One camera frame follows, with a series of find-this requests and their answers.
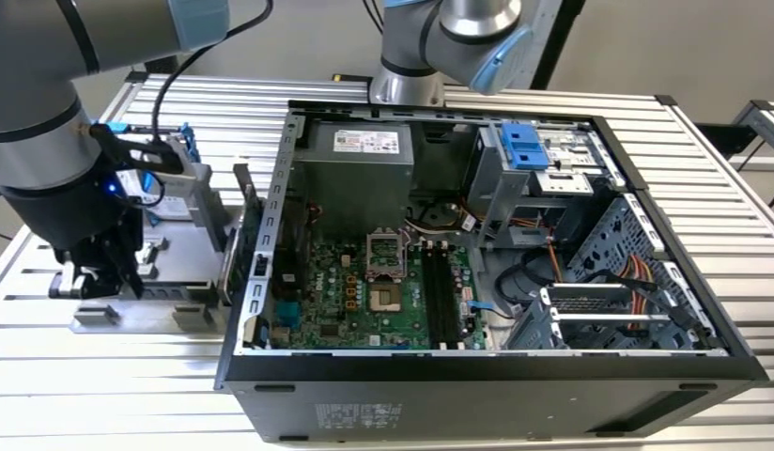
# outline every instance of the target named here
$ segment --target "gray power supply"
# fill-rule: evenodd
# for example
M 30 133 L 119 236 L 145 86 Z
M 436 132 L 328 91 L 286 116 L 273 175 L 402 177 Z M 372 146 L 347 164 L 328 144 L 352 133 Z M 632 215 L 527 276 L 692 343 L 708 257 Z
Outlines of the gray power supply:
M 334 238 L 398 228 L 411 184 L 408 125 L 320 122 L 308 134 L 315 146 L 295 149 L 294 167 L 323 209 L 315 230 Z

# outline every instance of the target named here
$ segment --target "green circuit board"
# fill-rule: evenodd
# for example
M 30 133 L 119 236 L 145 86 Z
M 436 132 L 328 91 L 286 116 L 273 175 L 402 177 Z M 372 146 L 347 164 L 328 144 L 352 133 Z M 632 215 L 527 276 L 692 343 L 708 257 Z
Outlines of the green circuit board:
M 472 292 L 470 276 L 463 274 L 470 274 L 467 254 L 463 251 L 448 253 L 451 283 L 455 284 L 454 279 L 458 279 L 460 287 L 468 287 Z M 427 350 L 423 268 L 418 246 L 408 247 L 406 263 L 406 277 L 399 283 L 367 281 L 364 241 L 314 241 L 300 301 L 300 319 L 288 330 L 287 340 L 283 327 L 279 328 L 287 347 L 304 350 Z M 459 312 L 460 290 L 456 290 L 452 301 Z M 479 316 L 470 317 L 474 329 L 468 334 L 462 334 L 462 347 L 466 350 L 483 349 Z M 459 319 L 464 328 L 464 317 Z

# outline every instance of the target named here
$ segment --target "metal frame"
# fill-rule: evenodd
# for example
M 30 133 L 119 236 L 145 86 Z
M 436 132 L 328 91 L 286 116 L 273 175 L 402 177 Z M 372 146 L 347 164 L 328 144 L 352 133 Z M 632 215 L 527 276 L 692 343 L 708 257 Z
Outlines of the metal frame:
M 774 149 L 774 103 L 751 101 L 738 113 L 734 123 L 748 126 Z M 740 167 L 742 162 L 744 162 L 744 167 L 748 170 L 774 172 L 774 157 L 756 157 L 751 153 L 750 156 L 739 157 L 735 160 L 742 160 L 736 167 Z
M 145 125 L 162 79 L 151 76 L 145 83 L 125 85 L 107 118 Z M 483 98 L 455 86 L 447 90 L 454 108 L 606 117 L 707 285 L 774 381 L 774 233 L 747 210 L 696 209 L 718 202 L 739 204 L 747 194 L 738 181 L 720 177 L 712 164 L 707 167 L 707 147 L 682 129 L 682 119 L 672 118 L 651 96 L 508 90 Z M 167 95 L 162 123 L 189 121 L 195 126 L 201 142 L 207 141 L 201 155 L 213 165 L 213 186 L 226 203 L 241 204 L 230 168 L 233 163 L 247 163 L 257 190 L 266 193 L 286 100 L 364 98 L 364 84 L 359 83 L 183 77 Z M 766 241 L 735 243 L 754 233 Z M 21 230 L 0 259 L 0 359 L 7 359 L 0 360 L 0 435 L 14 437 L 0 439 L 0 444 L 70 449 L 141 449 L 150 443 L 189 448 L 261 446 L 234 398 L 209 393 L 219 338 L 187 334 L 70 336 L 61 326 L 69 324 L 75 304 L 39 294 L 49 280 L 34 268 L 51 257 L 37 252 L 38 244 L 27 229 Z M 29 374 L 49 377 L 27 379 Z M 66 376 L 53 378 L 57 374 Z M 101 414 L 90 415 L 97 406 Z M 21 412 L 21 417 L 11 412 Z M 644 439 L 340 446 L 352 444 L 379 450 L 642 446 L 662 451 L 744 447 L 774 451 L 774 383 Z

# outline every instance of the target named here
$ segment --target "silver metal plate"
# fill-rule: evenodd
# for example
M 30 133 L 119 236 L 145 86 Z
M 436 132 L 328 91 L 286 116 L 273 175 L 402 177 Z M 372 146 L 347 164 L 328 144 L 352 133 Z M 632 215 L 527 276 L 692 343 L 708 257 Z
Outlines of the silver metal plate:
M 125 85 L 103 120 L 147 125 L 161 83 L 162 77 L 154 75 L 143 84 Z M 724 164 L 711 160 L 712 150 L 650 96 L 508 90 L 484 98 L 460 87 L 447 86 L 447 91 L 451 108 L 604 116 L 630 154 L 679 154 L 687 160 L 714 162 L 716 167 Z M 213 187 L 225 202 L 241 204 L 233 163 L 247 163 L 257 191 L 267 192 L 288 99 L 360 102 L 366 87 L 203 77 L 182 77 L 173 85 L 161 122 L 179 125 L 187 121 L 195 128 L 202 159 L 214 169 Z M 682 187 L 691 193 L 722 190 L 750 203 L 738 182 L 719 170 L 651 168 L 643 176 L 652 187 L 675 192 Z M 730 216 L 728 211 L 743 215 Z M 774 238 L 774 225 L 754 208 L 668 208 L 666 213 L 674 225 L 752 226 L 767 231 L 763 238 Z M 39 260 L 39 243 L 23 229 L 0 259 L 0 449 L 91 451 L 149 449 L 151 444 L 169 449 L 263 448 L 234 397 L 213 393 L 221 336 L 73 334 L 66 326 L 79 302 L 46 298 L 51 274 L 43 269 L 51 263 Z M 774 245 L 694 244 L 687 249 L 700 256 L 698 263 L 708 268 L 704 277 L 759 356 L 771 378 L 766 387 L 646 439 L 331 443 L 324 448 L 774 451 L 774 295 L 768 295 L 774 294 Z M 746 258 L 743 277 L 727 273 L 739 258 Z

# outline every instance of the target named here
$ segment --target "white wall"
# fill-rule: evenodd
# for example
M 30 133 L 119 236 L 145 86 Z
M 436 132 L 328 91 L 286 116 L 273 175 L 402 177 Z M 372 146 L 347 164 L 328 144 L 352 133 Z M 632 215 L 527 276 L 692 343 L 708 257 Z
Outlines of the white wall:
M 550 89 L 670 94 L 728 122 L 774 101 L 774 0 L 587 0 Z
M 231 25 L 263 9 L 263 0 L 230 0 Z M 372 75 L 380 35 L 360 0 L 275 0 L 261 25 L 195 63 L 194 73 L 328 80 L 334 73 Z

